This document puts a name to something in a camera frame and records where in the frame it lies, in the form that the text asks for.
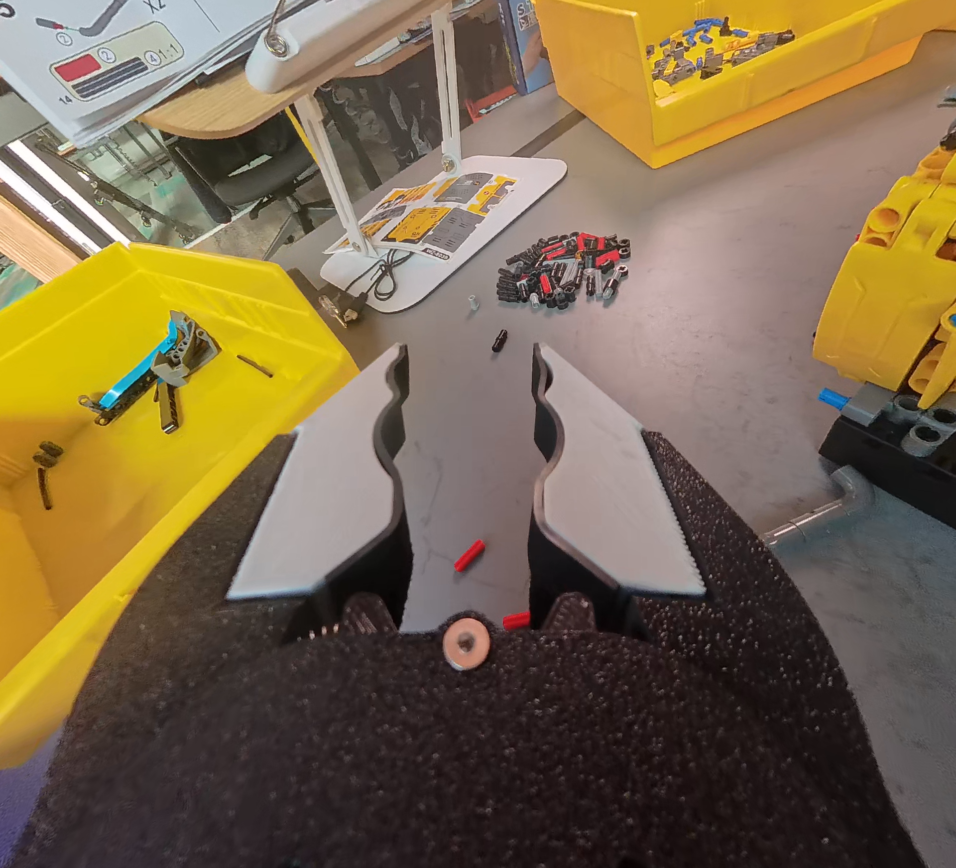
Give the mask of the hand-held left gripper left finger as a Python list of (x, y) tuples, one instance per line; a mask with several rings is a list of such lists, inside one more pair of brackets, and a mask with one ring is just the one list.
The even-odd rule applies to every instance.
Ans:
[(295, 428), (228, 602), (295, 600), (289, 632), (400, 629), (414, 562), (395, 463), (408, 394), (408, 348), (394, 344)]

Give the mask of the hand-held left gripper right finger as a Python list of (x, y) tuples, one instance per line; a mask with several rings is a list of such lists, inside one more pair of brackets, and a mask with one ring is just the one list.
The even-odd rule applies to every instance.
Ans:
[(532, 398), (545, 461), (528, 538), (532, 626), (567, 595), (601, 631), (642, 631), (639, 600), (705, 600), (643, 424), (545, 343), (532, 348)]

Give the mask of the grey lego handle assembly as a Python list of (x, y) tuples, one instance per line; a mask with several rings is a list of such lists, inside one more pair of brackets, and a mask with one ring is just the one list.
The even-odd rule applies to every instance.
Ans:
[(796, 516), (760, 536), (771, 551), (805, 546), (829, 527), (867, 514), (876, 502), (876, 488), (858, 470), (843, 466), (830, 475), (840, 496), (804, 515)]

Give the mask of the yellow lego vehicle model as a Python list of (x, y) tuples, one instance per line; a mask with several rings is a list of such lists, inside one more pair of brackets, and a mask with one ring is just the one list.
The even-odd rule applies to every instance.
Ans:
[(819, 455), (955, 525), (955, 123), (868, 214), (815, 332), (856, 381)]

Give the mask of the yellow plastic bin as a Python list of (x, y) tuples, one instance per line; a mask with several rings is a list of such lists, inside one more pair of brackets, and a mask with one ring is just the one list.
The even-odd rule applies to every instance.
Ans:
[[(221, 353), (163, 434), (147, 391), (107, 426), (110, 389), (185, 312)], [(115, 244), (2, 311), (1, 757), (27, 761), (69, 715), (105, 638), (173, 543), (279, 435), (358, 368), (293, 278), (238, 257)], [(274, 372), (270, 379), (235, 355)], [(64, 448), (42, 507), (33, 453)]]
[(565, 100), (659, 168), (902, 67), (926, 33), (954, 29), (954, 12), (955, 0), (698, 0), (692, 24), (728, 16), (748, 30), (791, 28), (795, 42), (657, 97), (648, 68), (624, 83), (644, 43), (639, 17), (636, 42), (624, 43), (623, 12), (606, 9), (598, 28), (615, 49), (572, 71)]

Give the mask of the pile of small lego pieces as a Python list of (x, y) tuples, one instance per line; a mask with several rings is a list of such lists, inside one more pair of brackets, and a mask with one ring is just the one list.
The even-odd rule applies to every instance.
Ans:
[(728, 16), (705, 17), (645, 47), (654, 94), (668, 97), (692, 80), (707, 81), (795, 42), (791, 28), (748, 30)]

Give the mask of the blue and black lego piece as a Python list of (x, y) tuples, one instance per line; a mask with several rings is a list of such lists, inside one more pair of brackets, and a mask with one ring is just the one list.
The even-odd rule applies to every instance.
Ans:
[(190, 377), (214, 360), (220, 345), (197, 321), (184, 312), (170, 312), (167, 333), (146, 357), (101, 396), (78, 397), (81, 406), (96, 414), (96, 424), (106, 426), (131, 409), (146, 395), (155, 392), (158, 380), (182, 389)]

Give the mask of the black lego axle with connector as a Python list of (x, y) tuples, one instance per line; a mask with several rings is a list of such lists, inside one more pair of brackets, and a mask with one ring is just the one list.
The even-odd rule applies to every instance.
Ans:
[(53, 508), (52, 495), (50, 491), (50, 472), (61, 461), (65, 450), (59, 444), (51, 441), (42, 441), (38, 444), (37, 450), (32, 455), (32, 460), (36, 464), (36, 475), (39, 495), (42, 507), (45, 511)]

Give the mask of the pile of red black pins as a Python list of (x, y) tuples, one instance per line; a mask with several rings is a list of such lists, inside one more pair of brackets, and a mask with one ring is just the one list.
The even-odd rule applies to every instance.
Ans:
[(589, 232), (538, 239), (509, 256), (497, 271), (504, 304), (561, 312), (577, 301), (613, 304), (629, 276), (631, 241)]

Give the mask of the yellow sticker sheet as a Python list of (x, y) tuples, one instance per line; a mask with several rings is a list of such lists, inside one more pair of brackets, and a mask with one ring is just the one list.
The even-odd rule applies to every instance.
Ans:
[(496, 218), (526, 179), (484, 171), (390, 191), (358, 229), (377, 251), (391, 249), (449, 260), (479, 231), (494, 239), (507, 224)]

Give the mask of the black office chair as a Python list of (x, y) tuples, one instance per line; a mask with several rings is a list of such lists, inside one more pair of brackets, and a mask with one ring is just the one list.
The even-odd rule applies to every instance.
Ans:
[(329, 196), (317, 201), (299, 197), (299, 189), (317, 175), (317, 164), (293, 122), (280, 113), (233, 137), (198, 139), (161, 132), (165, 149), (185, 176), (209, 216), (230, 223), (248, 209), (256, 220), (269, 205), (287, 205), (285, 218), (263, 259), (268, 261), (295, 234), (311, 233), (317, 218), (335, 214)]

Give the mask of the red crate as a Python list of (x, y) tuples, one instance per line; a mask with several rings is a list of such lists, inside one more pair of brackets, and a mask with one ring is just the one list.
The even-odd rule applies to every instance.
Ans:
[(518, 96), (519, 93), (515, 87), (508, 86), (481, 98), (467, 98), (465, 107), (472, 123), (477, 123), (510, 98)]

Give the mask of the white and wooden book stand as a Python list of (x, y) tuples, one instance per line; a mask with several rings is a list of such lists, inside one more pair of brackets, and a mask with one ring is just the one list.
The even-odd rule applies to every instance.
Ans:
[(334, 0), (312, 3), (283, 17), (286, 0), (279, 0), (244, 72), (232, 71), (204, 89), (180, 90), (150, 110), (145, 119), (161, 131), (210, 139), (245, 133), (274, 113), (293, 107), (349, 242), (347, 248), (328, 249), (322, 279), (349, 292), (364, 283), (367, 303), (378, 312), (395, 314), (414, 308), (494, 239), (479, 231), (449, 260), (394, 249), (377, 252), (359, 231), (315, 95), (319, 85), (352, 71), (357, 59), (428, 14), (442, 142), (441, 171), (425, 183), (479, 171), (526, 179), (524, 190), (511, 196), (495, 215), (508, 229), (567, 175), (567, 164), (556, 158), (463, 155), (452, 2)]

